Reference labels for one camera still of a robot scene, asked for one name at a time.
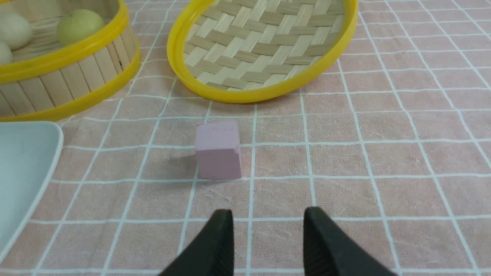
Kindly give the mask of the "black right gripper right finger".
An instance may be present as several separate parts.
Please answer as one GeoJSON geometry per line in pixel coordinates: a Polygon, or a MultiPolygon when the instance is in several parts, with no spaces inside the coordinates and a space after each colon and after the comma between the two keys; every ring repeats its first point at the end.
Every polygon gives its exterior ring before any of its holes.
{"type": "Polygon", "coordinates": [[[319,207],[305,210],[303,267],[306,276],[395,275],[361,248],[319,207]]]}

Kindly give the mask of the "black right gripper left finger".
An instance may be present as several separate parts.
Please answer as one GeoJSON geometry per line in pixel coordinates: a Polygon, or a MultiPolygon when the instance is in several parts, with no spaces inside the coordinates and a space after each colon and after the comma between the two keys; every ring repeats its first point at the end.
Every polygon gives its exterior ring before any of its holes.
{"type": "Polygon", "coordinates": [[[233,276],[234,224],[230,209],[212,213],[191,243],[160,276],[233,276]]]}

